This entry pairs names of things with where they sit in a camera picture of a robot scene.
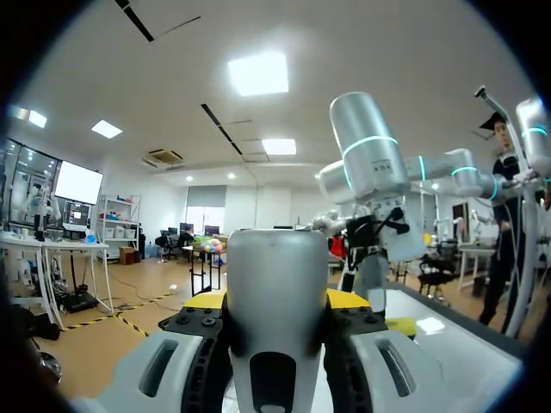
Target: shelf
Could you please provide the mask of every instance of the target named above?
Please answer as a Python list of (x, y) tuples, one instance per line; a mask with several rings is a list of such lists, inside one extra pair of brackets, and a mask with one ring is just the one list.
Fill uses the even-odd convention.
[(134, 202), (126, 202), (125, 200), (117, 200), (116, 198), (107, 198), (107, 202), (114, 202), (115, 204), (122, 204), (122, 205), (129, 205), (129, 206), (136, 205)]
[(107, 241), (128, 241), (129, 243), (137, 243), (138, 240), (136, 238), (105, 238), (105, 242)]
[(121, 220), (121, 219), (105, 219), (105, 218), (99, 218), (99, 221), (100, 221), (100, 222), (105, 221), (106, 223), (109, 223), (109, 224), (138, 225), (137, 222), (133, 222), (133, 221), (123, 221), (123, 220)]

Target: ceiling light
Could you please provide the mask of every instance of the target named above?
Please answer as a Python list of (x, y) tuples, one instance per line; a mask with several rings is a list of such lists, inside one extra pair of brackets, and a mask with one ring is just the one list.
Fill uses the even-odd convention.
[(263, 139), (262, 145), (268, 155), (296, 155), (294, 139)]
[(106, 137), (107, 139), (111, 139), (122, 132), (121, 129), (111, 125), (109, 122), (106, 122), (105, 120), (100, 120), (99, 122), (97, 122), (92, 127), (92, 131), (94, 131), (95, 133), (99, 133), (100, 135)]
[(283, 53), (263, 53), (227, 64), (241, 96), (289, 92), (287, 60)]
[(39, 114), (34, 110), (31, 110), (30, 114), (28, 115), (28, 121), (35, 124), (38, 127), (43, 128), (46, 125), (47, 120), (48, 118), (46, 116)]

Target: screw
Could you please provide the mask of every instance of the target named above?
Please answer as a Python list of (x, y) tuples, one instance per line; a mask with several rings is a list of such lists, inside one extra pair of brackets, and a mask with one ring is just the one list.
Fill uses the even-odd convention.
[(176, 324), (187, 324), (189, 323), (189, 317), (181, 316), (176, 319)]
[(205, 317), (202, 319), (201, 323), (205, 326), (205, 327), (210, 327), (211, 325), (215, 325), (216, 324), (216, 320), (212, 317)]

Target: yellow object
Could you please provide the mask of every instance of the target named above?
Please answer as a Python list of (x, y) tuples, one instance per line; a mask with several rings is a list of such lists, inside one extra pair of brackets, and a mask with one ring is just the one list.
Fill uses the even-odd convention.
[(354, 308), (354, 307), (367, 307), (369, 302), (363, 299), (359, 295), (354, 293), (347, 293), (345, 291), (333, 290), (327, 288), (327, 295), (331, 301), (331, 308)]
[(396, 330), (410, 338), (417, 334), (417, 325), (413, 317), (387, 318), (385, 323), (389, 330)]
[[(210, 293), (203, 293), (195, 295), (185, 305), (187, 307), (195, 308), (221, 308), (222, 301), (224, 300), (224, 294), (226, 289), (219, 291), (212, 291)], [(347, 293), (345, 291), (333, 290), (327, 288), (327, 295), (331, 301), (331, 308), (354, 308), (354, 307), (367, 307), (369, 302), (362, 297), (359, 297), (353, 293)]]

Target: cardboard box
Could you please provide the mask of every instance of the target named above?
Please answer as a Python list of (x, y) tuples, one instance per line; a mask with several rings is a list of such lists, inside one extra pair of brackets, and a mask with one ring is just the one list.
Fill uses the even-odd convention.
[(119, 263), (122, 265), (134, 264), (134, 248), (119, 247)]

